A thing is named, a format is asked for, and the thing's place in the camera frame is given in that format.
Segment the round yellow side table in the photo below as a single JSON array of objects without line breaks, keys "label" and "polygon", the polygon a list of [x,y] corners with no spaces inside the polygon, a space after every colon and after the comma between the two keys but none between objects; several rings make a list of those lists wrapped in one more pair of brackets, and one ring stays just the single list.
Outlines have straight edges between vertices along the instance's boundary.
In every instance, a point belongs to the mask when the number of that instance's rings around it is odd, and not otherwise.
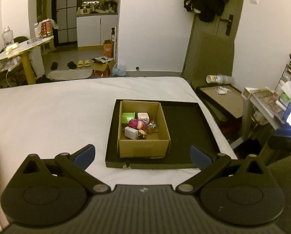
[{"label": "round yellow side table", "polygon": [[34,38],[34,39],[29,39],[27,41],[24,41],[20,43],[16,49],[13,49],[9,54],[5,54],[5,52],[2,52],[0,54],[0,61],[20,56],[22,64],[23,64],[26,80],[29,85],[33,85],[35,84],[35,76],[34,76],[34,72],[33,72],[31,62],[29,59],[29,52],[32,49],[39,47],[40,45],[49,43],[53,38],[54,36],[48,36],[45,38],[39,37],[39,38]]}]

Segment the white bed sheet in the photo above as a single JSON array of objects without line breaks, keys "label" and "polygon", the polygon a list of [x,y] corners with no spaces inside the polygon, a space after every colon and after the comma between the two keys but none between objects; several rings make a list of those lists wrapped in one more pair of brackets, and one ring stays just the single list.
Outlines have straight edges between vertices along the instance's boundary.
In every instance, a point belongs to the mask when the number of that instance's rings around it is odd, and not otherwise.
[{"label": "white bed sheet", "polygon": [[4,233],[219,233],[229,228],[207,215],[196,199],[174,191],[181,170],[138,171],[103,166],[117,99],[177,100],[197,104],[220,150],[231,148],[210,112],[180,77],[104,78],[0,89],[0,192],[26,156],[50,158],[86,144],[96,160],[85,172],[108,182],[111,192],[92,195],[68,221],[35,228],[12,222]]}]

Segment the white power adapter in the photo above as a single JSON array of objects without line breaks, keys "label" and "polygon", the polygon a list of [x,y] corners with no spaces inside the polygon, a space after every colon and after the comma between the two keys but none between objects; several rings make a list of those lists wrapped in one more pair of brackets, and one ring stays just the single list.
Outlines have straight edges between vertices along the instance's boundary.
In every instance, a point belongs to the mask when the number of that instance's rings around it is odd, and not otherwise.
[{"label": "white power adapter", "polygon": [[129,139],[136,140],[139,137],[139,131],[135,128],[126,126],[124,129],[124,135]]}]

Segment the white square figure toy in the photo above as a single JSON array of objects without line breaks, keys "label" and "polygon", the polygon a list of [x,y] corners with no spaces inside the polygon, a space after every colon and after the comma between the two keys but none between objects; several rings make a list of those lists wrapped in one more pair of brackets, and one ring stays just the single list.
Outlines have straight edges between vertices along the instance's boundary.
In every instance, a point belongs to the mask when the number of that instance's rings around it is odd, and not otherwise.
[{"label": "white square figure toy", "polygon": [[150,117],[149,117],[148,113],[145,113],[145,112],[137,113],[137,119],[145,122],[146,124],[148,124],[150,121]]}]

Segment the stack of paper cups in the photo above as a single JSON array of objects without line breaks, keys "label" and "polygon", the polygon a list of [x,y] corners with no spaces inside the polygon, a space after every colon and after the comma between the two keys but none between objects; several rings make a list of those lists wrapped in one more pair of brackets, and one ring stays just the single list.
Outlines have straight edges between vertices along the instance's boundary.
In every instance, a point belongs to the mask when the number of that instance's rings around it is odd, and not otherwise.
[{"label": "stack of paper cups", "polygon": [[207,75],[206,82],[208,84],[216,83],[216,84],[229,84],[233,83],[233,78],[227,75]]}]

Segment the red green small figure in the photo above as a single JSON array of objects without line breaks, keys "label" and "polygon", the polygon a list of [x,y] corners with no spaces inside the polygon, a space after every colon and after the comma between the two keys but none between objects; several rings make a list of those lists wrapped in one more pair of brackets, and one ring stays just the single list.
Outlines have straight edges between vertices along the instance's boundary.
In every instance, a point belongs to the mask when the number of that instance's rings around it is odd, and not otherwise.
[{"label": "red green small figure", "polygon": [[148,134],[152,134],[156,128],[156,123],[154,121],[149,121],[149,123],[146,126],[146,132]]}]

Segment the tissue box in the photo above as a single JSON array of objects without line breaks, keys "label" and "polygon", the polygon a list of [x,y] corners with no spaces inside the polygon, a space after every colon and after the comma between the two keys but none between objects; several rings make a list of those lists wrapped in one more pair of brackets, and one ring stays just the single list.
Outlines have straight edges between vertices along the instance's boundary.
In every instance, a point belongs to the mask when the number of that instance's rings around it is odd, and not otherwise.
[{"label": "tissue box", "polygon": [[281,90],[282,94],[280,96],[280,102],[287,107],[289,103],[291,103],[291,81],[284,83]]}]

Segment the grey floor mat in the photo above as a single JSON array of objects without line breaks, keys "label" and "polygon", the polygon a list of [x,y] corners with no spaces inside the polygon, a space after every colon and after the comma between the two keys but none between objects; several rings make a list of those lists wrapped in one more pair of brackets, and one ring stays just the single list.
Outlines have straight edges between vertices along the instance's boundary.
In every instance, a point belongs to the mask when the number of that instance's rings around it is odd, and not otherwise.
[{"label": "grey floor mat", "polygon": [[51,71],[47,77],[51,80],[64,81],[64,80],[78,80],[89,78],[92,74],[91,69],[75,69],[75,70],[58,70]]}]

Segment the black slippers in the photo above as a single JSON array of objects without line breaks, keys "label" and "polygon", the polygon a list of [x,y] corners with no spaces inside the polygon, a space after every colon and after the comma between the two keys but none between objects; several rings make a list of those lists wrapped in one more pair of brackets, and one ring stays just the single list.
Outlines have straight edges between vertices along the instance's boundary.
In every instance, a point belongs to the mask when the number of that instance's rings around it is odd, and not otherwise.
[{"label": "black slippers", "polygon": [[54,70],[75,70],[77,68],[77,65],[73,62],[73,61],[70,61],[68,62],[67,64],[60,64],[58,62],[52,62],[51,64],[51,71],[54,71]]}]

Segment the orange box on floor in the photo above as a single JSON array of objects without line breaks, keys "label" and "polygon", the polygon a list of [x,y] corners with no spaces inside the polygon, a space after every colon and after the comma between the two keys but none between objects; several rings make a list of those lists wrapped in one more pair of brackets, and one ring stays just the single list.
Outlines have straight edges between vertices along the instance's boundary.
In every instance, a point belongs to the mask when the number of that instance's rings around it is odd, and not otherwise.
[{"label": "orange box on floor", "polygon": [[113,47],[114,47],[114,43],[112,40],[105,40],[103,43],[104,56],[113,58],[114,57]]}]

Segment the brown cardboard box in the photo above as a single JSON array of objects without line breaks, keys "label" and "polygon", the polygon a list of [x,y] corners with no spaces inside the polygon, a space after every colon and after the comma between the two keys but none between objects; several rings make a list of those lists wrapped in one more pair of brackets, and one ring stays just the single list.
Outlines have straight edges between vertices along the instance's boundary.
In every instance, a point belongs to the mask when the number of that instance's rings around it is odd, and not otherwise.
[{"label": "brown cardboard box", "polygon": [[[145,139],[130,139],[125,136],[126,124],[122,122],[123,113],[147,113],[156,127]],[[161,103],[157,101],[121,100],[119,104],[119,125],[117,151],[121,158],[152,158],[165,157],[170,147],[170,134]]]}]

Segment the open cardboard box on floor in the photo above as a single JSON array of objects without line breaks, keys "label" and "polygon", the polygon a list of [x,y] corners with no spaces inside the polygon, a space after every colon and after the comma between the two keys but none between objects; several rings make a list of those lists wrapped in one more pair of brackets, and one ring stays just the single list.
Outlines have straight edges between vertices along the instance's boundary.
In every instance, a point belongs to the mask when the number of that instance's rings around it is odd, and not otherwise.
[{"label": "open cardboard box on floor", "polygon": [[92,59],[92,70],[93,75],[100,78],[107,78],[110,76],[113,67],[115,65],[114,58],[109,58],[107,56],[96,57]]}]

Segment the brown hair small figure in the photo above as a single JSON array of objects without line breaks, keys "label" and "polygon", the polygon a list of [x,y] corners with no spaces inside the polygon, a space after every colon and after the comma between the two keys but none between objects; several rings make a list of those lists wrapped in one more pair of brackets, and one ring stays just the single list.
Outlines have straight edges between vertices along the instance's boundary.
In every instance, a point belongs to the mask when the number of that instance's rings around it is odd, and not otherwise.
[{"label": "brown hair small figure", "polygon": [[146,131],[139,129],[137,134],[137,139],[146,139],[147,133]]}]

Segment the black framed cardboard tray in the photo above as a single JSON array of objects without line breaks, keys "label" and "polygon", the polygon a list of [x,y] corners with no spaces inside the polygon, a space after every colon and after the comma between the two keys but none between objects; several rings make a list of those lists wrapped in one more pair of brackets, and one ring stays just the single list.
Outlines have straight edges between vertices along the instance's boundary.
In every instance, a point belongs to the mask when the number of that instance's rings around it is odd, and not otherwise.
[{"label": "black framed cardboard tray", "polygon": [[230,119],[240,119],[243,115],[243,98],[241,92],[231,85],[223,85],[228,89],[226,94],[218,93],[219,86],[202,86],[196,88],[196,94]]}]

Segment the green cube toy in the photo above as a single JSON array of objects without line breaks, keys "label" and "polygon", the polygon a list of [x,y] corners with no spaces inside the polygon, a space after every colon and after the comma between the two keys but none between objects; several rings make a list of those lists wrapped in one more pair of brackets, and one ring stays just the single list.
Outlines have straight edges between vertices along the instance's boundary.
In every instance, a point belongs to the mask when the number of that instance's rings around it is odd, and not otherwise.
[{"label": "green cube toy", "polygon": [[128,124],[130,120],[135,119],[135,112],[123,112],[122,113],[122,124]]}]

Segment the yellow slippers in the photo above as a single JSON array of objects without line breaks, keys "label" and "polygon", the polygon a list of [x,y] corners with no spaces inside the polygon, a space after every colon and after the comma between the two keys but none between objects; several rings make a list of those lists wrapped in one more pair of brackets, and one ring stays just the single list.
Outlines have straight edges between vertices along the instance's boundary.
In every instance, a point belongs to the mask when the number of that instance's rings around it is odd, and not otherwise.
[{"label": "yellow slippers", "polygon": [[79,60],[77,62],[77,67],[78,68],[86,68],[86,67],[90,67],[90,66],[91,66],[90,60],[85,60],[85,61]]}]

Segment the glass jar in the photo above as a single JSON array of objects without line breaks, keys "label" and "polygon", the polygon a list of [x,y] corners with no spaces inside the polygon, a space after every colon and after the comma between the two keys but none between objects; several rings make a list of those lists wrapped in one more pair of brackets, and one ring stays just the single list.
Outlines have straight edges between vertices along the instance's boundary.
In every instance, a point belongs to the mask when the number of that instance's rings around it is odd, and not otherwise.
[{"label": "glass jar", "polygon": [[4,31],[2,33],[4,48],[14,44],[14,35],[13,30],[10,29],[10,27],[4,28]]}]

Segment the pink hooded doll figure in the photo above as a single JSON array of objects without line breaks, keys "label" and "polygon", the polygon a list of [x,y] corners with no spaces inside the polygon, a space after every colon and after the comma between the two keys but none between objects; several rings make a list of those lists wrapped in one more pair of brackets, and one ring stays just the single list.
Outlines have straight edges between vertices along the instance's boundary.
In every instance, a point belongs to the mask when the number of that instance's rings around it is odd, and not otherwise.
[{"label": "pink hooded doll figure", "polygon": [[128,122],[128,126],[136,130],[145,130],[146,122],[140,119],[131,119]]}]

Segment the white cabinet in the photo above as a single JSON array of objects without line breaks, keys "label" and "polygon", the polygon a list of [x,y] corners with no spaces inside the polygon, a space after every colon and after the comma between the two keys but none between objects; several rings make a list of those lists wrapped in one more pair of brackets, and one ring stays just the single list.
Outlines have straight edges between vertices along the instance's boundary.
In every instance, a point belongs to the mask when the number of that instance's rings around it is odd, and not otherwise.
[{"label": "white cabinet", "polygon": [[102,45],[111,39],[111,29],[117,26],[118,15],[87,15],[77,17],[78,47]]}]

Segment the white desk shelf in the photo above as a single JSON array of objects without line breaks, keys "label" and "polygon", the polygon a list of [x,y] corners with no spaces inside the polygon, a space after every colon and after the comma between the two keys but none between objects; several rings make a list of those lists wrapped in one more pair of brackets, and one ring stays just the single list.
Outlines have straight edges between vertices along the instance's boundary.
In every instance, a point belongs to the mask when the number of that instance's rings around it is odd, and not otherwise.
[{"label": "white desk shelf", "polygon": [[243,115],[240,137],[246,141],[250,135],[250,124],[253,116],[253,107],[257,108],[268,121],[268,123],[277,130],[285,123],[282,118],[284,111],[276,104],[273,92],[268,88],[257,89],[245,87],[242,94]]}]

